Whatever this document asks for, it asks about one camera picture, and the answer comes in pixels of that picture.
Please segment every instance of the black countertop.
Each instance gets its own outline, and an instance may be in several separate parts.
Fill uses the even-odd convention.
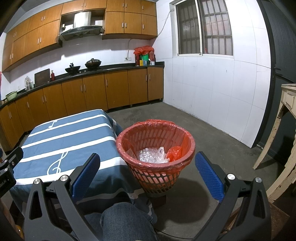
[[[164,67],[165,63],[163,62],[155,62],[155,65],[149,65],[149,66],[135,66],[134,63],[128,63],[128,64],[111,64],[111,65],[103,65],[100,66],[97,70],[88,70],[88,69],[80,69],[78,74],[75,75],[69,75],[68,73],[66,74],[61,74],[57,75],[55,77],[55,81],[48,82],[46,84],[40,85],[38,87],[34,87],[33,89],[29,91],[25,91],[24,93],[18,94],[14,99],[4,103],[3,105],[0,105],[0,109],[3,108],[4,106],[16,101],[17,99],[33,92],[39,89],[42,89],[44,87],[58,84],[67,80],[72,80],[72,79],[77,79],[80,77],[84,76],[89,76],[89,75],[94,75],[94,74],[100,74],[100,73],[106,73],[106,72],[111,72],[111,71],[119,71],[119,70],[126,70],[126,69],[145,69],[147,67]]]

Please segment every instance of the blue gripper pad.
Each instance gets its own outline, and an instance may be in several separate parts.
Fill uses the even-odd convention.
[[[195,155],[195,166],[202,176],[212,197],[219,202],[222,202],[222,199],[224,198],[224,185],[201,152],[198,152]]]
[[[100,156],[93,153],[83,166],[76,167],[70,175],[71,193],[74,203],[84,198],[84,195],[100,168]]]

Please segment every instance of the window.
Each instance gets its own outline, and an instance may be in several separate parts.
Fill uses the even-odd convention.
[[[175,4],[175,14],[178,55],[233,55],[224,0],[184,0]]]

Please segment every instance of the cabinet door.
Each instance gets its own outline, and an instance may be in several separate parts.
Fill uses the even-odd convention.
[[[124,33],[125,34],[141,34],[141,14],[139,13],[124,13]]]
[[[51,121],[67,116],[61,84],[43,88],[43,94]]]
[[[124,33],[124,12],[105,12],[105,34]]]
[[[35,125],[38,126],[48,122],[49,116],[43,96],[43,90],[40,89],[28,94],[28,100]]]
[[[125,0],[124,11],[141,13],[141,0]]]
[[[42,25],[59,20],[61,17],[63,4],[55,5],[45,10]]]
[[[29,21],[30,18],[27,18],[26,20],[22,21],[19,25],[16,26],[14,41],[27,33]]]
[[[9,109],[10,118],[12,120],[14,130],[15,130],[15,133],[17,136],[17,141],[19,141],[24,133],[24,129],[22,127],[22,123],[20,121],[20,117],[18,115],[17,107],[16,107],[15,103],[13,102],[13,103],[9,104],[8,109]]]
[[[9,144],[11,145],[11,147],[13,148],[16,145],[16,143],[18,142],[18,138],[17,138],[17,135],[15,133],[15,130],[14,130],[14,127],[12,124],[12,120],[10,117],[8,106],[5,106],[0,111],[0,119],[1,119],[2,127],[4,129],[6,138],[9,142]]]
[[[163,68],[148,67],[148,100],[163,98]]]
[[[128,71],[115,71],[105,74],[108,108],[129,105]]]
[[[83,90],[87,110],[108,110],[104,74],[84,77]]]
[[[68,115],[86,111],[82,79],[64,82],[62,83],[62,89]]]
[[[142,34],[157,36],[156,17],[142,14]]]
[[[7,69],[11,65],[12,44],[3,50],[2,70]]]
[[[124,0],[108,0],[106,12],[124,12]]]
[[[83,10],[106,8],[107,0],[85,0]]]
[[[148,101],[147,69],[128,70],[130,104]]]
[[[33,31],[27,33],[25,40],[25,52],[24,56],[33,53],[39,49],[40,42],[40,32],[41,27],[34,29]]]
[[[84,0],[75,0],[75,1],[65,2],[63,4],[61,14],[82,11],[83,5],[84,5]]]
[[[45,10],[30,17],[29,26],[27,32],[30,32],[42,25]]]
[[[156,16],[156,3],[146,0],[141,0],[142,14]]]
[[[39,49],[57,43],[59,20],[42,25],[40,32]]]
[[[21,36],[19,39],[13,42],[11,51],[11,64],[24,57],[25,39],[26,35]]]
[[[19,114],[24,131],[33,130],[36,125],[31,113],[28,97],[24,96],[16,100],[15,104],[17,106],[17,112]]]

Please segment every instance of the red plastic basket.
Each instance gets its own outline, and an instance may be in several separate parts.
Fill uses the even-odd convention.
[[[192,135],[175,123],[166,120],[147,120],[137,122],[120,133],[116,140],[117,150],[126,161],[133,175],[143,189],[151,196],[163,195],[175,184],[180,171],[187,166],[195,153],[195,141]],[[167,152],[173,146],[182,147],[181,158],[168,163],[141,162],[129,156],[148,147],[163,146]]]

